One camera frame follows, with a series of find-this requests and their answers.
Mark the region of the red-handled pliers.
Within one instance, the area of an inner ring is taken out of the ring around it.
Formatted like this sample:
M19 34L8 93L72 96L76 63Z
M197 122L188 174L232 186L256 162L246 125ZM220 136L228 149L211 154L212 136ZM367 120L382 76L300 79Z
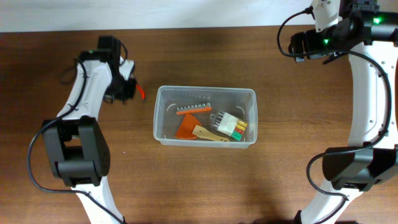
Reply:
M142 87L141 87L139 84L136 84L136 89L139 91L140 96L141 96L141 99L142 99L143 101L145 101L145 100L146 100L146 93L145 93L145 91L142 89Z

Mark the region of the clear plastic container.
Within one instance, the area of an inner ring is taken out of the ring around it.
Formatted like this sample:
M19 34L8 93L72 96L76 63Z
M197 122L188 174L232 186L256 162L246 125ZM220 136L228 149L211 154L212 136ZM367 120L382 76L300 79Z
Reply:
M177 110L210 106L211 111L194 113L201 126L210 132L226 137L213 129L214 115L222 110L233 115L248 126L239 141L228 137L229 142L216 142L208 139L178 139L175 137L184 115ZM249 88L221 88L204 86L161 86L157 92L154 109L153 135L166 146L219 147L246 149L257 141L258 134L257 100L254 90Z

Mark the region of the orange socket rail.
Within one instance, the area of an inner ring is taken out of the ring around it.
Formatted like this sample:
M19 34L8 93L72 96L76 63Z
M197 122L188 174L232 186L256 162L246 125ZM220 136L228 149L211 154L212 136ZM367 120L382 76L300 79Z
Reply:
M178 107L176 110L177 115L190 114L190 113L204 113L212 110L210 103L203 103L198 105L188 105L183 107Z

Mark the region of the orange scraper wooden handle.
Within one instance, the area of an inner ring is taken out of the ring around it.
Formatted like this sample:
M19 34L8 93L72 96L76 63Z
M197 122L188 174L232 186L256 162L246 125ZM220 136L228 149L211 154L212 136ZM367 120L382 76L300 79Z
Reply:
M210 141L230 142L228 138L213 134L201 125L201 122L191 114L186 114L175 133L177 139L195 140L197 138Z

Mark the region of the colourful bit set case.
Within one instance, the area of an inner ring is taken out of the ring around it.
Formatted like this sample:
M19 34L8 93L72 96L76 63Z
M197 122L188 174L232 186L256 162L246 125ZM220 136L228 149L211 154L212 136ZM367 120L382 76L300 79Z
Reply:
M215 114L210 114L210 121L210 126L214 130L231 137L235 141L241 141L248 128L248 123L246 121L223 110L219 110Z

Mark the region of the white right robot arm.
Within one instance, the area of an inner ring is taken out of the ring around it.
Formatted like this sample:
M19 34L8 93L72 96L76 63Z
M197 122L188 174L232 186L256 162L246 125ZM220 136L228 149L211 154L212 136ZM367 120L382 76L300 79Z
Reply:
M377 1L313 1L315 28L291 37L284 55L301 62L347 56L353 75L348 145L318 155L324 181L295 223L334 223L364 192L397 175L397 14Z

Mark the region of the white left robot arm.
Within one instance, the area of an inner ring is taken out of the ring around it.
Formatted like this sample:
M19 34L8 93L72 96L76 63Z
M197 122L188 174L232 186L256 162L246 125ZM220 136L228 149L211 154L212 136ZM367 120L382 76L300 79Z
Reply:
M58 192L76 194L91 223L126 221L109 188L111 156L98 115L103 102L126 102L135 95L135 63L127 55L124 44L113 36L101 36L96 49L81 52L65 106L38 132L53 176L66 186Z

